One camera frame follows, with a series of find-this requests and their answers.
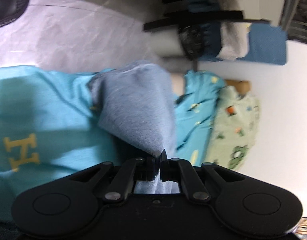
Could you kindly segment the teal smiley bed sheet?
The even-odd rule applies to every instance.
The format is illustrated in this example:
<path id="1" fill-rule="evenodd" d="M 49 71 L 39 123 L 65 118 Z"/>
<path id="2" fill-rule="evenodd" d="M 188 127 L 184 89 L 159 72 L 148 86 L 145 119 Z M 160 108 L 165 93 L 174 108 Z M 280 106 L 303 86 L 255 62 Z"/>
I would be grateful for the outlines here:
<path id="1" fill-rule="evenodd" d="M 0 222 L 27 189 L 104 161 L 118 162 L 113 135 L 98 126 L 88 88 L 97 73 L 67 74 L 32 66 L 0 68 Z M 174 92 L 176 153 L 202 163 L 222 78 L 188 71 Z"/>

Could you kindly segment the grey cloth on chair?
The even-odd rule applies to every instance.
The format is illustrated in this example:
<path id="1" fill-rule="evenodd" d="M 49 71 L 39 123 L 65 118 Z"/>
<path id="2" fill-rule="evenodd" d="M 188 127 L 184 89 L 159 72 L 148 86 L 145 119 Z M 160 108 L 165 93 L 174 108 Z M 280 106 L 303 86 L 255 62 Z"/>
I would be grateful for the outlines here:
<path id="1" fill-rule="evenodd" d="M 239 0 L 219 0 L 222 10 L 240 11 Z M 221 50 L 217 55 L 221 60 L 236 60 L 245 57 L 249 52 L 249 27 L 247 23 L 222 22 Z"/>

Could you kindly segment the green cartoon fleece blanket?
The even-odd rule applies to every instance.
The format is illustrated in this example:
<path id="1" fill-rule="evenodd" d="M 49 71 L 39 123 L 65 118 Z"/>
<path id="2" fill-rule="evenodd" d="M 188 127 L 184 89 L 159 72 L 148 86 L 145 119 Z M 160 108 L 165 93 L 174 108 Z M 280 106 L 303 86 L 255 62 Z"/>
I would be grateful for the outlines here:
<path id="1" fill-rule="evenodd" d="M 255 96 L 241 95 L 233 86 L 222 88 L 204 162 L 238 170 L 255 144 L 259 119 Z"/>

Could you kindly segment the white black-edged desk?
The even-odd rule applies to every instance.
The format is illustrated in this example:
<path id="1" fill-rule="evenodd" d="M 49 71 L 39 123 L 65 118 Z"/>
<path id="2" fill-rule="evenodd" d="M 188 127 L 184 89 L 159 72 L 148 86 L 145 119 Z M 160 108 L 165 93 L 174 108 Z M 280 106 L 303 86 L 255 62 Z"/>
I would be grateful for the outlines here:
<path id="1" fill-rule="evenodd" d="M 189 12 L 187 9 L 168 12 L 162 19 L 145 23 L 143 31 L 167 27 L 185 27 L 209 22 L 265 23 L 286 29 L 292 20 L 299 0 L 239 0 L 238 10 Z"/>

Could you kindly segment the black shoe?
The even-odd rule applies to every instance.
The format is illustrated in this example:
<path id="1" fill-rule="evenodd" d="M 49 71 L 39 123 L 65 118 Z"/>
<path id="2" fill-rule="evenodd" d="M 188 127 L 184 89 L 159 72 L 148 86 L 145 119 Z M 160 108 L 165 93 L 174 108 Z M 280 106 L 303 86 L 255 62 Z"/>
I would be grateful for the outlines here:
<path id="1" fill-rule="evenodd" d="M 0 0 L 0 28 L 15 22 L 26 11 L 30 0 Z"/>

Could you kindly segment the blue denim jeans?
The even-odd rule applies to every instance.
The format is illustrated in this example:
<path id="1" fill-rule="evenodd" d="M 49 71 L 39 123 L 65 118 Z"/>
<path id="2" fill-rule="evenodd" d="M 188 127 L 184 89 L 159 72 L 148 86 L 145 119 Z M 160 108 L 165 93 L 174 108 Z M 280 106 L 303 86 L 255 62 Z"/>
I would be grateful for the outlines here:
<path id="1" fill-rule="evenodd" d="M 158 158 L 176 153 L 176 118 L 170 74 L 146 61 L 97 73 L 88 88 L 98 126 L 113 135 L 118 162 L 141 157 L 150 164 L 135 192 L 173 194 L 179 186 L 160 179 Z"/>

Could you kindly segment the gold leaf framed picture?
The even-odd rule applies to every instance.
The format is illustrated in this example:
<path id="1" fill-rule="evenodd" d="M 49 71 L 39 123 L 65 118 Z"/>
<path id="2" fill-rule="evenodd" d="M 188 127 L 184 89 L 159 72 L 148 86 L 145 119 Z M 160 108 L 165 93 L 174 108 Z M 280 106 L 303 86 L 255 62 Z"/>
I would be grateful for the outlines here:
<path id="1" fill-rule="evenodd" d="M 296 235 L 301 238 L 307 237 L 307 218 L 302 218 L 296 229 Z"/>

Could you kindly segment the blue quilted chair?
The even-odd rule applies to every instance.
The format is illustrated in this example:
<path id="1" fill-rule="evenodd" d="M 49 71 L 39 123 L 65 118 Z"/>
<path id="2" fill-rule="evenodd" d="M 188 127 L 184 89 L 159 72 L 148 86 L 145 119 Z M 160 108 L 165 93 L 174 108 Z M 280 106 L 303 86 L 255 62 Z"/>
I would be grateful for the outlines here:
<path id="1" fill-rule="evenodd" d="M 245 57 L 236 60 L 268 63 L 283 66 L 287 62 L 287 34 L 281 27 L 267 23 L 247 23 L 249 27 L 249 52 Z M 221 24 L 207 24 L 206 49 L 200 61 L 231 61 L 217 58 L 221 50 Z"/>

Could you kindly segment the black-lined waste bin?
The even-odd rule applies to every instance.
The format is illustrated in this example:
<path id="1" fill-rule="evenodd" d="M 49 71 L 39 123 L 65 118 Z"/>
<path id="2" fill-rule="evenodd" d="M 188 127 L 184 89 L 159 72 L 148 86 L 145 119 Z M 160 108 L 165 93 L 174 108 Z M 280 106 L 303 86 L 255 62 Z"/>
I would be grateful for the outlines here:
<path id="1" fill-rule="evenodd" d="M 189 60 L 195 61 L 204 54 L 204 37 L 198 25 L 179 26 L 178 36 L 181 47 Z"/>

